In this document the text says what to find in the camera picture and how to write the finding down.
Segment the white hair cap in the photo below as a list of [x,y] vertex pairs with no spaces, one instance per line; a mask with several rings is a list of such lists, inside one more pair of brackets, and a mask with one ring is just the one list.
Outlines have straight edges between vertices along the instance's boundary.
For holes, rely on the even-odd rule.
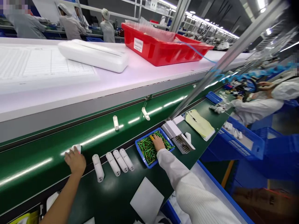
[[67,16],[72,16],[71,11],[66,7],[65,4],[63,4],[63,3],[59,3],[59,4],[58,4],[58,8],[60,8],[62,11],[64,11],[64,13],[65,13]]
[[110,14],[109,14],[109,11],[105,8],[102,9],[102,15],[103,15],[103,18],[105,20],[109,20],[110,19]]
[[278,100],[291,100],[299,97],[299,83],[283,82],[276,86],[271,96]]

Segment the blue cable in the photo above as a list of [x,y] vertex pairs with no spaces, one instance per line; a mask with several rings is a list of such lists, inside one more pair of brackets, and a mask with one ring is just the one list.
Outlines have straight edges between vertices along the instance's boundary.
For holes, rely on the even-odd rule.
[[216,64],[216,62],[211,61],[210,59],[206,58],[205,56],[203,56],[201,53],[199,53],[194,47],[192,47],[190,44],[182,42],[182,41],[178,41],[177,43],[182,43],[182,44],[186,44],[188,47],[190,47],[191,49],[193,49],[198,55],[202,56],[203,58],[207,59],[209,62],[212,62],[214,64]]

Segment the clear plastic bag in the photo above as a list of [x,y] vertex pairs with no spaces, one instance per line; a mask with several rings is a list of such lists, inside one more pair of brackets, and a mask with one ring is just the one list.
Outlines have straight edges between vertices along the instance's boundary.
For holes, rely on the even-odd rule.
[[135,30],[164,42],[173,42],[175,38],[175,33],[154,28],[153,25],[143,17],[140,18],[140,23],[125,20],[125,24]]

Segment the yellow paper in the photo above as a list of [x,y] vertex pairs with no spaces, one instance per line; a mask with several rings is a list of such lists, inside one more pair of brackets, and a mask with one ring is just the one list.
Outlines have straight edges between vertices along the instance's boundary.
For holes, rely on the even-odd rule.
[[201,136],[206,138],[214,131],[214,128],[211,126],[211,124],[206,119],[204,119],[202,116],[200,116],[199,113],[197,112],[197,110],[191,110],[190,113],[186,114],[186,121]]

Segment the white device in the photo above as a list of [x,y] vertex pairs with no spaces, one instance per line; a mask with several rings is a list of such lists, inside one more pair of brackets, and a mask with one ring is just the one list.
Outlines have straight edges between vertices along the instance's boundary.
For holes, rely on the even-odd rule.
[[67,59],[118,73],[129,63],[127,54],[83,40],[60,42],[58,49]]
[[75,146],[76,146],[76,148],[77,148],[79,154],[81,154],[81,145],[80,145],[80,144],[73,145],[73,146],[72,146],[72,150],[73,150],[73,151],[75,150]]
[[93,166],[97,174],[97,181],[100,183],[104,179],[104,171],[98,154],[93,155]]
[[144,117],[145,117],[147,120],[150,120],[149,114],[146,112],[145,107],[143,107],[143,108],[141,109],[141,111],[142,111]]
[[108,162],[109,162],[109,164],[110,164],[110,166],[111,166],[114,174],[116,176],[119,176],[121,174],[121,170],[120,170],[119,166],[117,165],[117,163],[116,163],[116,161],[115,161],[112,153],[111,152],[107,152],[106,153],[106,158],[107,158],[107,160],[108,160]]
[[119,125],[118,125],[118,119],[117,116],[113,116],[113,124],[114,124],[114,129],[117,131],[119,130]]
[[182,133],[172,120],[166,121],[166,123],[162,125],[162,129],[169,138],[174,138]]
[[118,162],[119,166],[121,167],[122,171],[124,173],[128,172],[128,166],[126,165],[124,159],[122,156],[119,154],[119,151],[116,149],[113,151],[113,155],[116,158],[116,161]]
[[133,165],[130,157],[126,153],[126,151],[124,149],[120,149],[119,153],[122,156],[122,158],[124,159],[125,163],[127,164],[129,170],[133,171],[134,170],[134,165]]

